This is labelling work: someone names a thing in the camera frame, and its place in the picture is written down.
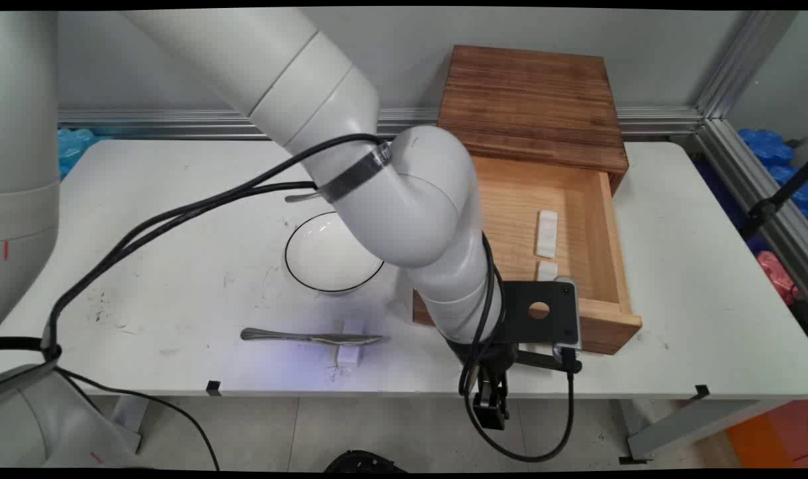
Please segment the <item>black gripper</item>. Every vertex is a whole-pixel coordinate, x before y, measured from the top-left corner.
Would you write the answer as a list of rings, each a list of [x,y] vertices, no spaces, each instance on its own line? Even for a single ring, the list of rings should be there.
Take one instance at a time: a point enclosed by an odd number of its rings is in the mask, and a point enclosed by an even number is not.
[[[507,371],[517,359],[518,345],[513,343],[479,343],[472,346],[447,340],[447,345],[460,360],[463,369],[460,373],[457,389],[471,389],[470,376],[477,367],[480,373],[486,373],[486,379],[477,379],[474,395],[474,414],[481,428],[504,428],[510,418],[508,412]]]

